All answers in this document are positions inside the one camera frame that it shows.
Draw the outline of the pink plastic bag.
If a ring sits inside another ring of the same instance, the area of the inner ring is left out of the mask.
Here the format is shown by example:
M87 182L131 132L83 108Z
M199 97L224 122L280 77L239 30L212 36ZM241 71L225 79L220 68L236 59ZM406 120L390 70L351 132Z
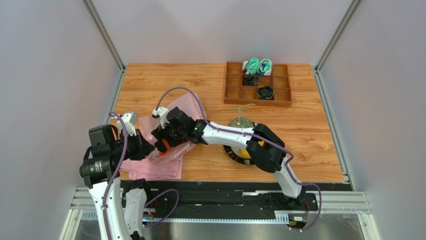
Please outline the pink plastic bag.
M194 148L193 140L196 138L191 136L191 132L197 121L203 119L202 114L205 112L197 100L197 96L186 93L167 107L153 110L159 117L145 115L138 119L142 136L155 147L148 155L148 161L165 164Z

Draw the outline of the fake green netted melon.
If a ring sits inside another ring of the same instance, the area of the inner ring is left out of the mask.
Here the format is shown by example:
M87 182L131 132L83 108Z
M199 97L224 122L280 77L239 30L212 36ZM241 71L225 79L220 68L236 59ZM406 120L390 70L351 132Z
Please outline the fake green netted melon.
M234 127L234 128L254 128L255 124L249 120L247 117L243 117L242 116L242 108L244 107L248 107L248 106L255 106L254 103L249 103L249 104L245 104L245 105L241 105L239 107L233 107L233 108L228 108L227 111L233 111L236 110L238 111L238 117L234 118L229 124L229 127Z

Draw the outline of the fake yellow lemon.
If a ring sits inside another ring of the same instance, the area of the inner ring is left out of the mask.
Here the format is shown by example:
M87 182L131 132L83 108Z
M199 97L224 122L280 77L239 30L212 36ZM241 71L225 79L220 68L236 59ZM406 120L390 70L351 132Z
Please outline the fake yellow lemon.
M250 156L250 154L248 153L247 150L240 149L239 154L240 154L240 157L243 158L243 159L251 159L251 156Z

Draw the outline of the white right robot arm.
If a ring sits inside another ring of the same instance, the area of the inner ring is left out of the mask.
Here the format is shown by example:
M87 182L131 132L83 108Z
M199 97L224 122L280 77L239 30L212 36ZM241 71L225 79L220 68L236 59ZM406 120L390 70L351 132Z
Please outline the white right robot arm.
M152 116L160 121L151 132L160 153L165 154L186 142L245 150L259 169L274 176L286 197L301 200L305 195L302 183L289 166L285 143L266 125L259 123L251 128L238 128L205 119L194 120L178 107L171 110L159 107L153 110Z

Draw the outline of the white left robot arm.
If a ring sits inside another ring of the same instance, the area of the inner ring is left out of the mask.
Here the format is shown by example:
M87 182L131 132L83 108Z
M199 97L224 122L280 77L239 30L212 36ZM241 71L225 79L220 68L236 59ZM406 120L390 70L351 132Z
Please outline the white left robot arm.
M133 180L121 191L119 169L121 156L140 161L155 147L146 141L140 130L131 130L124 142L124 131L104 124L88 132L88 147L79 174L95 205L100 237L103 240L142 240L144 207L147 202L147 181Z

